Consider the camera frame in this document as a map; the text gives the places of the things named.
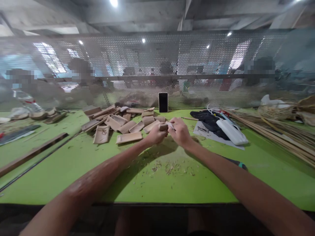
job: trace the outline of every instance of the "ceiling light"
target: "ceiling light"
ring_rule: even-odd
[[[113,7],[118,7],[118,0],[109,0]]]

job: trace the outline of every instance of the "bamboo pile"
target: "bamboo pile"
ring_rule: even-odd
[[[315,134],[287,123],[248,113],[231,112],[230,116],[262,136],[280,144],[315,169]]]

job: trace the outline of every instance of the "hand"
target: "hand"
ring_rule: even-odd
[[[158,125],[154,126],[150,131],[149,135],[144,138],[148,145],[160,144],[163,139],[167,136],[167,131],[159,131]]]
[[[187,125],[181,118],[174,117],[170,120],[170,123],[173,124],[175,130],[173,130],[171,127],[168,127],[168,132],[179,146],[185,147],[187,144],[193,142]]]

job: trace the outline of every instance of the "black phone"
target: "black phone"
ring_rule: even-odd
[[[158,109],[160,113],[168,112],[168,93],[158,94]]]

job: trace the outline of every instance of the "white bottle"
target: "white bottle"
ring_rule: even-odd
[[[43,110],[31,95],[18,88],[13,89],[13,97],[19,100],[31,113],[41,112]]]

